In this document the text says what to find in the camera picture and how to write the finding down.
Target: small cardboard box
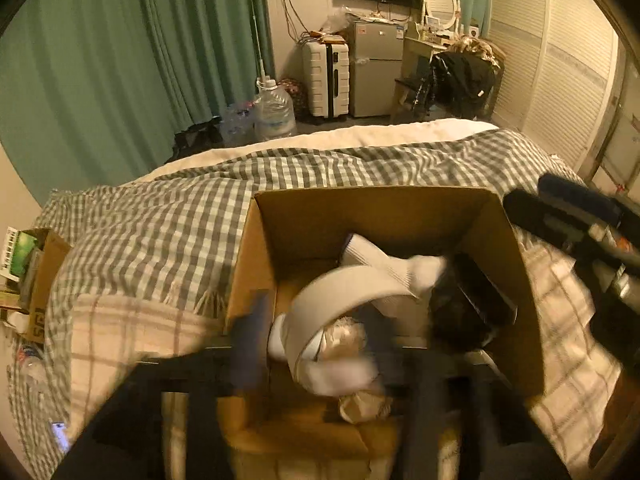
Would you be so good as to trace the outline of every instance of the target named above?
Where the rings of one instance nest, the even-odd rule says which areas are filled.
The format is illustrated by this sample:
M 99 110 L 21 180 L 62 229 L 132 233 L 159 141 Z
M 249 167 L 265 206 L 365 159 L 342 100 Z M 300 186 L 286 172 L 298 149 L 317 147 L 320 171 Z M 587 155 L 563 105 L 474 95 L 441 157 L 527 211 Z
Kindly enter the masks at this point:
M 252 200 L 228 306 L 227 325 L 247 312 L 255 290 L 273 291 L 273 314 L 286 312 L 299 291 L 337 266 L 350 233 L 387 254 L 468 253 L 518 307 L 488 351 L 525 398 L 542 394 L 542 348 L 529 279 L 500 199 L 465 187 L 347 187 L 274 190 Z M 283 456 L 373 458 L 393 453 L 398 421 L 340 422 L 337 399 L 296 384 L 284 363 L 271 362 L 263 388 L 219 400 L 229 444 Z
M 36 343 L 44 342 L 44 325 L 51 285 L 71 246 L 49 229 L 29 229 L 26 232 L 38 239 L 43 249 L 40 267 L 33 282 L 29 302 L 29 325 L 22 336 Z

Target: white mirror frame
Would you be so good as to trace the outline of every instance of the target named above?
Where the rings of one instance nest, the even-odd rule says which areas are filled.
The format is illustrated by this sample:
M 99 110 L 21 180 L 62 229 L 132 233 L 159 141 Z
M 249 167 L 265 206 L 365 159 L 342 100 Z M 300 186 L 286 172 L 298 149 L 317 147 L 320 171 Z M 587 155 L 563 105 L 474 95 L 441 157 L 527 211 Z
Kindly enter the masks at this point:
M 427 10 L 427 14 L 429 16 L 432 16 L 431 11 L 429 9 L 429 0 L 425 0 L 426 1 L 426 10 Z M 451 0 L 451 2 L 453 3 L 453 14 L 451 16 L 451 19 L 448 22 L 443 22 L 442 20 L 440 20 L 440 26 L 442 27 L 442 30 L 447 30 L 448 28 L 451 28 L 454 23 L 456 23 L 456 12 L 458 10 L 458 4 L 457 4 L 457 0 Z

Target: suitcase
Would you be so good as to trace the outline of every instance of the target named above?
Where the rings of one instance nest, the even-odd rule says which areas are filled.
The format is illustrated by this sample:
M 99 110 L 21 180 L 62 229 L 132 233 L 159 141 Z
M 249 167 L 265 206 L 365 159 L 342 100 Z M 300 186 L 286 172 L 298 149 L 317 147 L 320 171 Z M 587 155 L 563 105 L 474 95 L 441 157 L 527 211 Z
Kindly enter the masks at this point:
M 305 43 L 302 49 L 309 112 L 331 119 L 349 112 L 349 47 Z

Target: oval mirror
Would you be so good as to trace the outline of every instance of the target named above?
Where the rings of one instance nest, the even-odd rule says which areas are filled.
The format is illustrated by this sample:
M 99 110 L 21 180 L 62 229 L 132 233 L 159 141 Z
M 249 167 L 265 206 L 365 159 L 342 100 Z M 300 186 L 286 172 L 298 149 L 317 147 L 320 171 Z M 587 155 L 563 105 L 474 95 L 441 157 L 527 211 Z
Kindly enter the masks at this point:
M 429 16 L 440 20 L 442 30 L 456 21 L 456 0 L 426 0 L 426 10 Z

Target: gray refrigerator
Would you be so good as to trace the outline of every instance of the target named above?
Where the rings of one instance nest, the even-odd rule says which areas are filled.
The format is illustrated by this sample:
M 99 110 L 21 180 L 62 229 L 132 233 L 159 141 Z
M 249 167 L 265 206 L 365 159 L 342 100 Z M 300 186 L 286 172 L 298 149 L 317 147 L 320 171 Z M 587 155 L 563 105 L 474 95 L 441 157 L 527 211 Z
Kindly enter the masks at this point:
M 349 34 L 349 112 L 353 117 L 389 115 L 402 68 L 404 27 L 353 22 Z

